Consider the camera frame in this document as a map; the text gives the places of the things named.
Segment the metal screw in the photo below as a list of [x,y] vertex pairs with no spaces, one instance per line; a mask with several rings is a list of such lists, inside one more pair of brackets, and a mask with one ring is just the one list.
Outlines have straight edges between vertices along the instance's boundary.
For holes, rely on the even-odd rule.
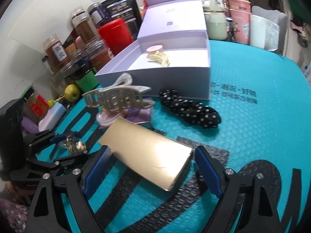
[[257,173],[256,176],[257,176],[258,179],[263,179],[263,174],[262,173]]
[[50,177],[50,174],[49,173],[45,173],[45,174],[43,174],[43,176],[42,176],[42,178],[43,179],[48,179]]
[[233,173],[234,173],[234,171],[233,171],[231,168],[227,168],[227,169],[226,169],[226,174],[231,175],[231,174],[233,174]]
[[81,172],[81,170],[80,169],[75,169],[75,170],[73,170],[73,174],[74,175],[78,175],[79,173]]

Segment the pink tape roll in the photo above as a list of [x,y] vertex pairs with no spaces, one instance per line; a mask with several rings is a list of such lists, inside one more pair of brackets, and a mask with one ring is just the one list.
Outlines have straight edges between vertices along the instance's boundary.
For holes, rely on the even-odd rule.
[[158,46],[151,46],[149,47],[146,52],[150,55],[150,54],[155,54],[156,52],[163,52],[163,46],[158,45]]

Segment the box lid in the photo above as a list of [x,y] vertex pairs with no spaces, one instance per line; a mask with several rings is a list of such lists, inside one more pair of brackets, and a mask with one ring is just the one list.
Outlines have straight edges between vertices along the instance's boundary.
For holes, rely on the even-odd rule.
[[144,0],[147,7],[138,37],[166,32],[206,31],[201,0]]

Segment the green label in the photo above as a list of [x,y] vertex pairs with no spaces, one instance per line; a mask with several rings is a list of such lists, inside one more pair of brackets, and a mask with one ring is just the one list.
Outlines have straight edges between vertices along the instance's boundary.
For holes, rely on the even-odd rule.
[[98,81],[96,80],[93,71],[90,71],[82,79],[76,80],[76,83],[84,93],[92,90],[98,85]]

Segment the teal table mat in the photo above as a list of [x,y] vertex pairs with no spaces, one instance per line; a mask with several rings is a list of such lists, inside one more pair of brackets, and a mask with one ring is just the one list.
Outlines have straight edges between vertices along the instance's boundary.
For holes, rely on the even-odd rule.
[[[220,41],[210,41],[210,48],[211,100],[204,103],[220,114],[219,127],[189,125],[155,98],[154,128],[181,142],[220,149],[226,154],[226,167],[237,172],[262,172],[277,202],[282,232],[292,232],[311,202],[310,87],[293,61],[275,53]],[[94,120],[92,115],[81,100],[56,132],[63,133],[70,123],[72,131],[80,131]],[[82,140],[100,136],[93,121]],[[91,152],[100,149],[96,141],[92,145]],[[52,149],[38,158],[50,161]],[[55,157],[66,155],[58,151]],[[63,200],[72,231],[80,232],[65,195]],[[193,160],[176,192],[159,189],[116,161],[89,204],[107,233],[200,233],[217,201]]]

